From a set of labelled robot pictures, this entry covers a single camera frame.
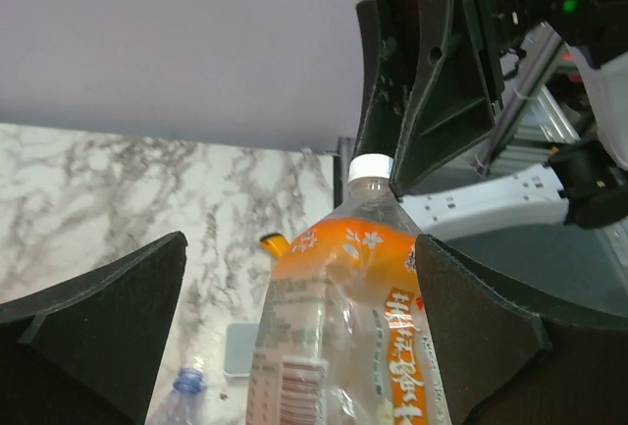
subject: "gray wall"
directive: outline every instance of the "gray wall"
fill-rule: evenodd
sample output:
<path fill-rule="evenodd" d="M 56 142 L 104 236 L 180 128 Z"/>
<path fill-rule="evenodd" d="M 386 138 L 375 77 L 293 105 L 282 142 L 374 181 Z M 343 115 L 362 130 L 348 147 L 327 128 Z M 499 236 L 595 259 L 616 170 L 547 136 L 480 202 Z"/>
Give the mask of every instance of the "gray wall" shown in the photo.
<path fill-rule="evenodd" d="M 0 0 L 0 120 L 317 150 L 359 120 L 359 0 Z"/>

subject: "white power strip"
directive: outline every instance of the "white power strip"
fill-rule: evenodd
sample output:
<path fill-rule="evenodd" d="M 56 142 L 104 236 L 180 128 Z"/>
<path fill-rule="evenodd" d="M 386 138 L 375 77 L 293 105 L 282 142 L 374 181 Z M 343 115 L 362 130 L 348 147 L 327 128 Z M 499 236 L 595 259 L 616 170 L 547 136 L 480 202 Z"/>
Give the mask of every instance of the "white power strip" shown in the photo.
<path fill-rule="evenodd" d="M 552 168 L 534 165 L 485 183 L 404 196 L 401 205 L 424 233 L 451 240 L 514 226 L 562 224 L 569 201 L 561 190 Z"/>

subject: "clear plastic bottle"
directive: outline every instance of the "clear plastic bottle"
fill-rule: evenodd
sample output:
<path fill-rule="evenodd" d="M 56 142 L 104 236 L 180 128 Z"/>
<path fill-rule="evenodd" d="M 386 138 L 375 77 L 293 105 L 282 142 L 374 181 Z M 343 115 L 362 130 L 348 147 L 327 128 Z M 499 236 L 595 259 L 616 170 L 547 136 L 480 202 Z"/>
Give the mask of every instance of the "clear plastic bottle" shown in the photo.
<path fill-rule="evenodd" d="M 247 425 L 450 423 L 415 269 L 420 231 L 390 189 L 392 166 L 355 158 L 347 201 L 275 266 Z"/>
<path fill-rule="evenodd" d="M 185 368 L 179 373 L 173 389 L 159 405 L 146 425 L 200 425 L 204 396 L 203 373 Z"/>

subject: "white and gray marble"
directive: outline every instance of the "white and gray marble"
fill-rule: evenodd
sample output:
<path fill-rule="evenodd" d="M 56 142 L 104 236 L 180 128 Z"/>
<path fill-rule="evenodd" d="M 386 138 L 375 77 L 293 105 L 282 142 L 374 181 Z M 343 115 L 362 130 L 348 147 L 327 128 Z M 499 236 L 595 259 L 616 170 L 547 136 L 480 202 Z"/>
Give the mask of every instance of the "white and gray marble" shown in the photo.
<path fill-rule="evenodd" d="M 151 410 L 205 360 L 210 424 L 243 423 L 246 382 L 222 374 L 225 331 L 257 321 L 272 259 L 332 210 L 330 156 L 0 125 L 0 303 L 106 264 L 172 231 L 188 241 Z"/>

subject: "blue bottle cap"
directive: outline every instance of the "blue bottle cap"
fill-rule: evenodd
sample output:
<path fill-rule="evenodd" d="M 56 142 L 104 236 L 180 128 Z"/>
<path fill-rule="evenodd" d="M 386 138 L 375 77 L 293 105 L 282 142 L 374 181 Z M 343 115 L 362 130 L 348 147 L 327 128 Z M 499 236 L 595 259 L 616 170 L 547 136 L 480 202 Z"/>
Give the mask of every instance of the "blue bottle cap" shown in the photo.
<path fill-rule="evenodd" d="M 175 381 L 174 388 L 181 394 L 196 396 L 203 390 L 203 373 L 197 369 L 182 369 Z"/>

